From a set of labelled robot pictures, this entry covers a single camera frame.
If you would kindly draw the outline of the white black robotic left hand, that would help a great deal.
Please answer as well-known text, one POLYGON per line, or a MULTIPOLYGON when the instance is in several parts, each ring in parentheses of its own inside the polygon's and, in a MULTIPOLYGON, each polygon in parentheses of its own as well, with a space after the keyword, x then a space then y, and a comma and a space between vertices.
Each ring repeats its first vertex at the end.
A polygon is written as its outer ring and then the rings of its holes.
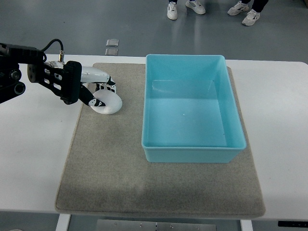
POLYGON ((67 105, 81 100, 84 104, 94 107, 104 107, 105 103, 97 99, 85 86, 84 83, 96 84, 96 91, 109 90, 116 93, 116 83, 106 72, 94 68, 84 67, 79 62, 69 61, 63 65, 67 73, 62 75, 61 96, 67 105))

